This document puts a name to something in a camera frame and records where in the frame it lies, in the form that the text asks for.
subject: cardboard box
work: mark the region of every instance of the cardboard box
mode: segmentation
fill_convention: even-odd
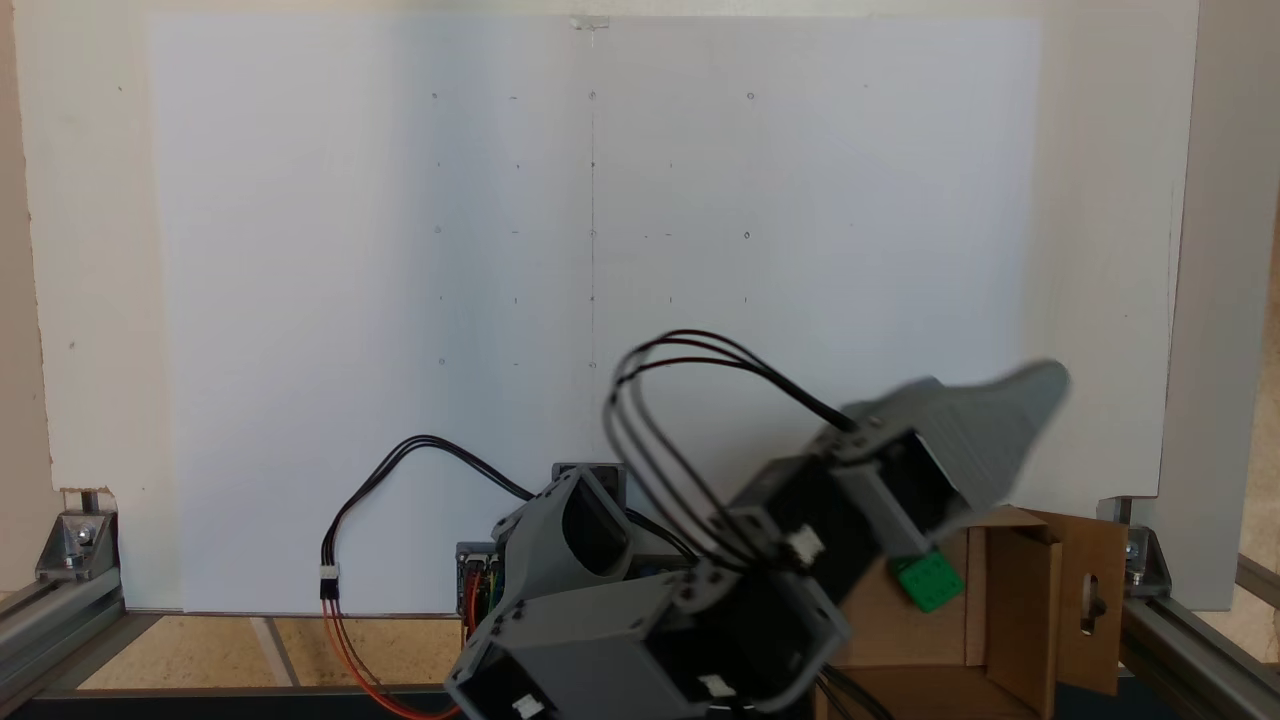
[[[897,720],[1047,720],[1059,682],[1115,694],[1126,541],[1116,523],[1000,507],[941,546],[965,592],[932,614],[873,566],[831,664]]]

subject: green block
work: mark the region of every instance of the green block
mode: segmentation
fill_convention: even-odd
[[[964,580],[937,550],[920,557],[893,561],[893,574],[924,612],[933,612],[964,592]]]

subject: white board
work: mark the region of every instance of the white board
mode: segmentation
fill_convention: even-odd
[[[1028,313],[1073,279],[1033,261],[1041,42],[1034,18],[157,17],[183,606],[315,611],[325,527],[404,436],[534,488],[607,459],[612,366],[663,329],[836,404],[1039,355]],[[724,372],[649,388],[724,492],[817,428]],[[1115,495],[1070,470],[1024,495]],[[512,502],[406,461],[344,525],[346,607],[451,611],[453,543]]]
[[[120,552],[132,607],[179,606],[180,579],[198,570],[179,557],[179,538],[191,533],[172,500],[177,488],[169,438],[168,309],[154,220],[159,178],[151,163],[159,119],[152,114],[147,17],[154,8],[175,6],[228,8],[212,0],[15,3],[54,486],[105,486],[115,495],[124,519]],[[316,12],[311,4],[268,8],[251,0],[234,6],[250,13],[256,8],[259,18],[310,18]],[[502,1],[476,6],[513,9]],[[1156,314],[1167,320],[1174,291],[1198,3],[1134,0],[1123,12],[1106,0],[936,0],[910,6],[759,0],[696,8],[553,3],[544,12],[612,13],[618,28],[620,14],[652,14],[657,8],[672,14],[1039,19],[1034,222],[1039,234],[1055,237],[1051,247],[1064,252],[1038,261],[1069,266],[1075,279],[1056,288],[1051,305],[1029,307],[1030,316],[1047,322],[1029,323],[1028,337],[1062,357],[1078,383],[1055,425],[1064,450],[1046,446],[1034,464],[1062,471],[1071,482],[1029,484],[1025,489],[1034,496],[1020,500],[1088,514],[1080,501],[1089,488],[1106,488],[1106,495],[1155,488],[1158,411],[1152,421],[1152,409],[1134,398],[1164,393],[1167,333],[1148,320]],[[370,9],[381,13],[388,6],[365,0],[334,4],[332,12],[353,20]],[[398,4],[396,13],[402,10]],[[608,32],[596,33],[596,42]],[[1162,291],[1158,302],[1155,290]],[[1140,310],[1133,313],[1133,306]],[[1092,343],[1083,342],[1089,338]],[[829,377],[805,380],[814,384]],[[669,414],[663,407],[659,413]],[[1066,451],[1082,443],[1092,443],[1094,451]],[[411,530],[404,529],[404,544],[425,547]],[[311,547],[315,541],[300,542]],[[274,552],[264,543],[244,546],[253,553]],[[452,584],[452,579],[439,582]],[[274,607],[264,601],[252,610]]]

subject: red cable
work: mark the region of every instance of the red cable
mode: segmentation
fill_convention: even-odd
[[[467,609],[468,609],[467,610],[467,634],[471,634],[471,633],[476,632],[476,626],[480,625],[480,623],[476,621],[476,598],[480,597],[480,578],[481,578],[481,573],[479,573],[479,571],[475,573],[475,580],[471,583],[471,589],[467,593],[468,596],[471,596],[471,600],[467,603]]]
[[[344,643],[338,642],[337,637],[334,637],[334,629],[329,626],[330,618],[333,619],[334,626],[338,625],[339,620],[337,610],[334,610],[333,614],[330,615],[328,601],[321,602],[321,607],[324,612],[324,632],[326,635],[329,635],[329,644],[333,646],[334,652],[338,653],[339,656],[338,659],[342,660],[343,665],[347,666],[347,671],[351,673],[351,676],[356,679],[356,683],[358,683],[360,687],[364,688],[364,691],[371,698],[374,698],[375,702],[378,702],[378,705],[381,705],[390,712],[394,712],[396,715],[399,715],[406,720],[447,720],[448,717],[453,717],[460,712],[461,708],[457,705],[454,705],[448,711],[442,712],[439,715],[428,715],[425,712],[417,712],[410,707],[404,707],[394,702],[390,697],[387,697],[380,692],[378,692],[376,689],[374,689],[374,687],[370,685],[367,680],[365,680],[365,676],[356,670],[356,662],[351,659],[351,653],[347,651],[347,646]]]

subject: wire connector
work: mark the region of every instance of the wire connector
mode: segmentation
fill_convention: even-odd
[[[338,600],[338,564],[320,566],[320,600]]]

